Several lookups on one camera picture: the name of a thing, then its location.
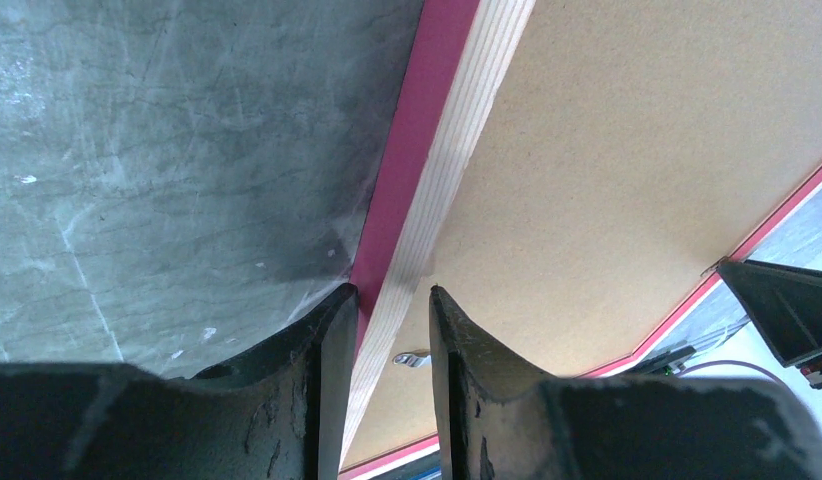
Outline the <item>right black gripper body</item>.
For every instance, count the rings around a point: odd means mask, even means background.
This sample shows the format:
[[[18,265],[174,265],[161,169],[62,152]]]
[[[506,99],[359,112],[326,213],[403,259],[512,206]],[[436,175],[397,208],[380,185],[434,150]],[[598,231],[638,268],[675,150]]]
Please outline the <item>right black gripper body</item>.
[[[697,350],[693,346],[686,346],[669,353],[661,354],[655,358],[644,360],[631,368],[629,372],[634,374],[681,377],[683,374],[693,373],[709,367],[732,366],[753,370],[765,375],[776,383],[781,382],[781,379],[773,372],[742,360],[713,360],[697,365],[689,365],[689,362],[694,358],[696,353]],[[810,362],[794,365],[793,368],[802,374],[811,389],[822,391],[822,357],[813,359]]]

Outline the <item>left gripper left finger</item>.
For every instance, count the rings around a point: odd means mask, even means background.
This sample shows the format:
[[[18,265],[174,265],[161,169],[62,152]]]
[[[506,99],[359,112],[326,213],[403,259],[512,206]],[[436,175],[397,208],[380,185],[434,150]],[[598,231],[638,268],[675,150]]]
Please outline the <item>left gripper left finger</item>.
[[[334,479],[357,326],[345,283],[191,378],[0,364],[0,479]]]

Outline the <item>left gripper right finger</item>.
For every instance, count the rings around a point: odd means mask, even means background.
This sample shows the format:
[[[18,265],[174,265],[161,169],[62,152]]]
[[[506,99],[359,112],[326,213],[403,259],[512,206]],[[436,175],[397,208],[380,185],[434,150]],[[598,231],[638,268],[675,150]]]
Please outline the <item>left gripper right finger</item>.
[[[821,431],[773,382],[557,377],[444,288],[429,309],[446,479],[822,479]]]

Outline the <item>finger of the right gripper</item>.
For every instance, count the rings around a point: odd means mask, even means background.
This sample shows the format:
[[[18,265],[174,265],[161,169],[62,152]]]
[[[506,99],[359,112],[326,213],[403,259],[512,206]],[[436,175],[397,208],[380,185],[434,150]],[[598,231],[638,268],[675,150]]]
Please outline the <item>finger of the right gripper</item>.
[[[822,271],[723,260],[716,273],[785,367],[822,356]]]

